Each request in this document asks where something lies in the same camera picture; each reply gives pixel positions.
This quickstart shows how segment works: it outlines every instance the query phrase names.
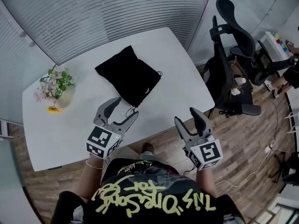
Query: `cable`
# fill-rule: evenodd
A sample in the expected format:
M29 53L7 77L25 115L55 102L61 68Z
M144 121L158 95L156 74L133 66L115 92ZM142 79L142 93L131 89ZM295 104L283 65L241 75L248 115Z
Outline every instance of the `cable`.
M281 150L281 149L279 149L279 148L275 148L275 147L271 147L271 149L277 149L277 150L279 150L279 151L281 151L281 152L285 152L285 153L291 153L291 152L288 152L288 151L284 151L284 150Z
M244 179L244 180L240 183L240 185L235 186L235 185L229 183L229 182L226 181L226 180L222 180L222 181L220 181L219 183L215 184L215 186L218 185L218 184L220 184L220 183L222 183L222 182L226 182L226 183L228 183L230 186L235 187L235 188L242 186L242 185L247 181L247 179L248 179L251 175L255 174L255 173L260 169L261 165L263 164L263 161L269 156L269 153L270 153L270 151L267 153L266 157L264 157L264 159L262 160L260 166L258 166L257 170L254 171L253 173L249 174L249 175L247 176L247 178Z
M185 171L185 172L183 173L183 176L186 176L188 173L190 173L190 172L193 171L194 169L195 169L195 165L194 165L194 167L193 167L191 170Z
M269 144L269 148L271 148L271 145L273 145L273 144L271 143L273 140L276 142L276 134L277 134L277 128L278 128L278 111L277 111L276 104L274 103L274 99L272 100L272 104L274 104L274 106L275 106L275 110L276 110L276 121L277 121L277 123L276 123L276 127L275 127L274 138L271 139L270 144Z
M272 103L273 103L274 106L275 106L277 123L276 123L276 127L275 127L274 137L273 137L273 139L271 139L270 144L269 144L269 148L270 148L270 150L269 150L269 152L267 153L266 157L264 157L264 159L262 160L260 166L258 166L258 168L257 168L256 171L254 171L253 173L249 174L249 175L247 176L247 178L244 179L244 180L243 180L239 185L237 185L237 186L235 186L235 185L229 183L229 182L226 181L226 180L223 180L223 181L218 182L217 184L215 184L215 186L218 185L218 184L220 184L220 183L222 183L222 182L226 182L226 183L228 183L229 185L231 185L232 187L240 187L240 186L242 186L243 184L245 184L245 182L248 180L248 178L249 178L251 175L255 174L255 173L260 169L261 165L263 164L263 161L269 156L271 150L276 149L276 150L279 150L279 151L281 151L281 152L290 153L290 152L288 152L288 151L284 151L284 150L281 150L281 149L279 149L279 148L273 148L273 147L272 147L273 144L272 144L271 142L272 142L273 140L276 141L277 128L278 128L278 123L279 123L279 120L278 120L278 111L277 111L276 104L274 103L274 99L272 100Z
M129 108L128 111L126 112L126 118L128 117L128 116L127 116L127 113L128 113L130 110L133 110L133 112L135 112L135 109L136 109L136 108L133 108L133 107L134 107L134 106L132 106L131 108Z

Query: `shoe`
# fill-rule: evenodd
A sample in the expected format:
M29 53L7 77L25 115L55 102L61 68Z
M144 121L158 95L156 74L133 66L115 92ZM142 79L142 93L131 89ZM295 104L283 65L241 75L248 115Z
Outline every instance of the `shoe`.
M268 88L269 91L274 90L275 88L272 86L272 82L269 80L265 80L264 84L266 85L266 87Z
M280 96L280 94L278 93L278 89L277 88L274 88L274 90L272 92L273 92L273 97L274 98L278 98Z
M142 153L147 152L148 154L154 154L155 148L151 143L144 143L142 148Z

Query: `hand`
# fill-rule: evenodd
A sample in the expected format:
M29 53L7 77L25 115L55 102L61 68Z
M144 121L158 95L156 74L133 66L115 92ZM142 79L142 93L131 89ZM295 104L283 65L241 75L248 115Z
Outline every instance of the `hand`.
M295 55L296 53L299 54L299 48L298 47L292 47L289 44L287 45L287 48L289 49L289 51L291 53L293 53L293 55Z

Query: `black bag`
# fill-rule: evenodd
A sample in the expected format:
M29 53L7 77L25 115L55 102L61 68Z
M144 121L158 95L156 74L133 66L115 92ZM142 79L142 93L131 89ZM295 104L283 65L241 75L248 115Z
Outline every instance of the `black bag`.
M158 72L137 58L132 46L98 65L95 70L134 107L140 105L161 78Z

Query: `wrist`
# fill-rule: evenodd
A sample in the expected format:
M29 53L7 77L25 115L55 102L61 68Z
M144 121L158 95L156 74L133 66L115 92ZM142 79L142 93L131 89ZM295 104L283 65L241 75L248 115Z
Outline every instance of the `wrist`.
M102 168L104 165L104 160L93 154L89 156L87 162L95 168Z

